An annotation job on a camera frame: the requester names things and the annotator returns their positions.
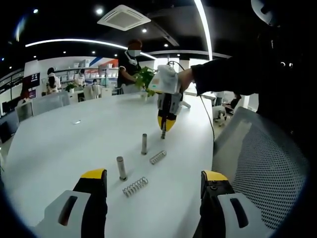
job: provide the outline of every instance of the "metal spring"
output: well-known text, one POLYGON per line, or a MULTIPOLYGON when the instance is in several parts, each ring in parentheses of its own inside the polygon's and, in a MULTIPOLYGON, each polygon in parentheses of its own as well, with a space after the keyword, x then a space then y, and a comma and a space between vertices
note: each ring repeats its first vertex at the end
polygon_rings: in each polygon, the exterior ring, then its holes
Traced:
POLYGON ((165 139, 165 134, 166 134, 166 123, 163 123, 163 128, 162 128, 162 135, 160 136, 161 139, 165 139))
POLYGON ((127 186, 125 189, 123 189, 124 195, 127 197, 133 195, 135 192, 137 192, 139 189, 147 185, 149 181, 146 177, 142 177, 139 180, 135 181, 133 184, 127 186))
POLYGON ((156 164, 158 161, 163 159, 166 156, 167 152, 165 150, 162 150, 157 155, 154 155, 152 158, 150 158, 150 163, 152 165, 156 164))

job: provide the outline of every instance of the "black cable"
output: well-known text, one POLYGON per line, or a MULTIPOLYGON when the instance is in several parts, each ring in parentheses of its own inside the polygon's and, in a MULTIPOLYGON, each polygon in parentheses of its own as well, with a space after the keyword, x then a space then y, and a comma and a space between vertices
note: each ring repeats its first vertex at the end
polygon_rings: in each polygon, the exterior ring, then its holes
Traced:
MULTIPOLYGON (((179 62, 176 62, 176 61, 169 61, 169 62, 167 63, 167 65, 169 65, 169 63, 171 63, 171 62, 177 63, 177 64, 182 68, 182 70, 185 70, 185 69, 183 68, 183 66, 181 66, 180 63, 179 63, 179 62)), ((209 119, 209 121, 210 121, 210 125, 211 125, 211 128, 212 128, 212 134, 213 134, 213 141, 214 141, 214 129, 213 129, 212 121, 211 121, 211 119, 210 119, 209 113, 208 113, 208 111, 207 111, 207 108, 206 108, 206 106, 205 106, 205 103, 204 103, 204 101, 203 101, 201 95, 200 95, 200 99, 202 100, 202 103, 203 103, 204 108, 205 108, 205 110, 206 110, 208 119, 209 119)))
POLYGON ((211 119, 210 119, 209 113, 208 113, 208 111, 207 111, 207 108, 206 108, 206 106, 205 106, 205 103, 204 103, 203 98, 201 97, 201 95, 200 95, 200 99, 202 100, 202 103, 203 103, 204 108, 205 108, 205 110, 206 110, 208 119, 209 119, 209 121, 210 121, 210 125, 211 125, 211 128, 212 128, 212 134, 213 134, 213 141, 214 141, 214 129, 213 129, 212 121, 211 121, 211 119))
POLYGON ((167 63, 167 65, 169 65, 169 63, 171 63, 171 62, 177 63, 177 64, 182 68, 182 70, 185 70, 185 69, 183 68, 183 66, 181 66, 180 63, 179 63, 179 62, 176 62, 176 61, 169 61, 169 62, 167 63))

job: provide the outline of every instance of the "potted plant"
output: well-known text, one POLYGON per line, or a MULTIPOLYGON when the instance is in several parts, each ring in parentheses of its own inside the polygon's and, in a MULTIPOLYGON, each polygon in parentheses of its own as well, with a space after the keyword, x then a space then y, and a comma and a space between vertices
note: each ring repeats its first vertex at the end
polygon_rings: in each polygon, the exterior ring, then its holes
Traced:
POLYGON ((144 89, 147 94, 147 97, 154 96, 155 92, 149 89, 149 84, 154 77, 155 71, 149 67, 142 68, 138 73, 134 75, 134 77, 137 79, 135 86, 144 89))
POLYGON ((69 93, 74 93, 75 85, 73 83, 68 83, 65 90, 69 93))

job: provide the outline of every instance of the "window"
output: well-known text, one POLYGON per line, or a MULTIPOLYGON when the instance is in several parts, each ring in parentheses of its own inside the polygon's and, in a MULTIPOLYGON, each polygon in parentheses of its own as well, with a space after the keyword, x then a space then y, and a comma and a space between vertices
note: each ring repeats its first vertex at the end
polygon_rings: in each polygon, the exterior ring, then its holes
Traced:
MULTIPOLYGON (((169 58, 169 61, 175 61, 177 63, 179 63, 179 58, 169 58)), ((157 70, 158 69, 158 66, 159 65, 162 65, 162 64, 167 64, 168 63, 168 58, 158 58, 157 60, 154 61, 154 70, 157 70)), ((175 72, 179 72, 179 65, 177 63, 174 63, 174 70, 175 72)))
POLYGON ((189 59, 189 67, 198 65, 198 64, 204 64, 208 62, 206 59, 189 59))

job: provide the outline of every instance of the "white table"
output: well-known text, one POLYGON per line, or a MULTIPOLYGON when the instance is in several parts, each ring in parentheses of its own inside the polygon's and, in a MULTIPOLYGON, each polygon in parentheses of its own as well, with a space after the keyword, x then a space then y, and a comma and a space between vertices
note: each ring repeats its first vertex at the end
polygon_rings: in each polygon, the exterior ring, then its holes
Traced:
MULTIPOLYGON (((201 99, 184 98, 191 109, 182 109, 165 140, 156 100, 145 103, 134 94, 85 101, 23 121, 3 173, 22 221, 37 225, 44 209, 72 190, 84 172, 106 168, 106 237, 191 238, 200 218, 201 171, 211 169, 213 137, 201 99), (141 155, 142 133, 148 134, 146 156, 141 155), (163 149, 167 156, 150 164, 163 149), (125 160, 125 182, 119 180, 117 156, 125 160), (149 184, 127 198, 122 189, 143 176, 149 184)), ((204 102, 211 107, 210 100, 204 102)))

